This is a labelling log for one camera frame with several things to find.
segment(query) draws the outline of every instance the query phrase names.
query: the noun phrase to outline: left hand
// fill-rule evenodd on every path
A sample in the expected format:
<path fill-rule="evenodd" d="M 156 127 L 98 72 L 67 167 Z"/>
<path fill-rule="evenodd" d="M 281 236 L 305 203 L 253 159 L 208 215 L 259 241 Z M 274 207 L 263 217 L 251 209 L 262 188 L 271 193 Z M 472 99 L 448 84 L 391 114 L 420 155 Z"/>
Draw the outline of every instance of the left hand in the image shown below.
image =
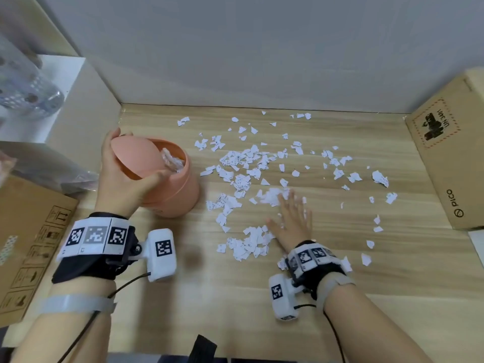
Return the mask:
<path fill-rule="evenodd" d="M 121 170 L 111 148 L 111 140 L 118 137 L 121 129 L 107 133 L 101 150 L 101 174 L 94 211 L 104 211 L 129 219 L 138 209 L 143 197 L 158 184 L 175 173 L 174 168 L 160 170 L 143 179 L 128 178 Z"/>

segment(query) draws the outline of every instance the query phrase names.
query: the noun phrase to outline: brown cardboard box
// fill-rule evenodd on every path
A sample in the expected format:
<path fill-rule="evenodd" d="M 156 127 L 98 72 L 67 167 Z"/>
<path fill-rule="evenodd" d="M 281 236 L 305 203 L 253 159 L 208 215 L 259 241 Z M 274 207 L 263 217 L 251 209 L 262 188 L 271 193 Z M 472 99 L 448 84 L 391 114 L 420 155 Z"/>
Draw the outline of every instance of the brown cardboard box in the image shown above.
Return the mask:
<path fill-rule="evenodd" d="M 9 176 L 0 188 L 0 326 L 21 321 L 77 200 Z"/>
<path fill-rule="evenodd" d="M 454 78 L 406 123 L 452 227 L 484 226 L 484 68 Z"/>

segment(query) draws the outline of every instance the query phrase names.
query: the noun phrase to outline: white casing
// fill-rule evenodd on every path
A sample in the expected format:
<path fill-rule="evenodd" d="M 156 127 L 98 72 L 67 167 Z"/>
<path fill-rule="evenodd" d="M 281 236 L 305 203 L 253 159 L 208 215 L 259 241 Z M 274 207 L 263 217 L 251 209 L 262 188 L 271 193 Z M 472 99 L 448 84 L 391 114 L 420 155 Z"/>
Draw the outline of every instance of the white casing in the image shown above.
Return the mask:
<path fill-rule="evenodd" d="M 145 242 L 140 242 L 142 252 L 131 256 L 130 260 L 146 259 L 150 282 L 173 275 L 177 269 L 177 256 L 173 242 L 173 232 L 167 228 L 155 229 L 148 233 Z"/>
<path fill-rule="evenodd" d="M 269 278 L 270 298 L 276 318 L 289 321 L 298 317 L 299 311 L 294 309 L 295 295 L 303 289 L 304 286 L 293 287 L 292 279 L 286 278 L 284 274 L 276 274 Z"/>

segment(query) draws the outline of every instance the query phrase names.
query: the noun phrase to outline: wooden table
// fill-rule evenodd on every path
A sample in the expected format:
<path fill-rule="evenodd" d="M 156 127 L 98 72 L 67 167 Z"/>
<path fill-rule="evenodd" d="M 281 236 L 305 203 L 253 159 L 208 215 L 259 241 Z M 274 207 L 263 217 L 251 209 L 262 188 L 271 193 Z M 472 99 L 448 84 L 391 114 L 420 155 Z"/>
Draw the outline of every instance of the wooden table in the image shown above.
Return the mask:
<path fill-rule="evenodd" d="M 136 135 L 168 138 L 188 150 L 195 170 L 217 164 L 226 150 L 242 151 L 252 144 L 268 143 L 264 150 L 285 147 L 289 158 L 269 165 L 262 177 L 273 186 L 281 177 L 300 195 L 307 196 L 314 211 L 314 237 L 340 257 L 348 256 L 359 287 L 397 324 L 407 331 L 436 362 L 478 362 L 484 354 L 484 270 L 466 233 L 451 229 L 432 188 L 424 165 L 402 121 L 402 115 L 346 112 L 311 112 L 312 119 L 291 119 L 296 111 L 258 109 L 124 105 L 123 130 Z M 185 126 L 177 120 L 190 116 Z M 236 116 L 239 122 L 230 119 Z M 277 122 L 276 127 L 269 125 Z M 238 127 L 251 123 L 239 140 Z M 198 133 L 210 139 L 221 134 L 224 150 L 199 152 Z M 282 134 L 289 133 L 289 140 Z M 303 144 L 304 156 L 290 145 Z M 351 184 L 346 177 L 333 179 L 334 167 L 323 169 L 323 149 L 337 157 L 350 155 L 345 172 L 360 173 L 363 181 Z M 300 171 L 300 177 L 281 174 Z M 388 176 L 390 187 L 371 180 L 373 170 Z M 282 250 L 273 241 L 269 255 L 237 262 L 232 255 L 216 253 L 227 236 L 242 238 L 242 230 L 262 225 L 267 216 L 277 217 L 277 208 L 251 204 L 248 199 L 267 186 L 253 180 L 242 208 L 229 215 L 230 234 L 215 223 L 218 211 L 208 212 L 205 200 L 216 200 L 234 188 L 216 173 L 201 177 L 203 188 L 197 206 L 180 219 L 160 219 L 140 209 L 132 217 L 143 239 L 155 228 L 168 227 L 175 234 L 178 270 L 172 279 L 158 283 L 140 280 L 116 297 L 109 350 L 116 352 L 187 355 L 197 334 L 218 345 L 217 356 L 273 360 L 339 360 L 335 338 L 322 316 L 306 308 L 296 322 L 279 323 L 271 309 L 268 278 L 279 272 L 276 262 Z M 341 188 L 348 184 L 350 191 Z M 396 192 L 397 200 L 384 202 Z M 371 204 L 369 196 L 376 201 Z M 88 216 L 95 193 L 82 199 L 76 219 Z M 373 232 L 379 214 L 384 231 Z M 370 250 L 366 240 L 375 241 Z M 360 254 L 372 256 L 369 267 Z M 56 265 L 49 268 L 24 321 L 12 326 L 5 346 L 17 346 L 46 295 Z M 130 266 L 117 284 L 146 271 L 143 262 Z"/>

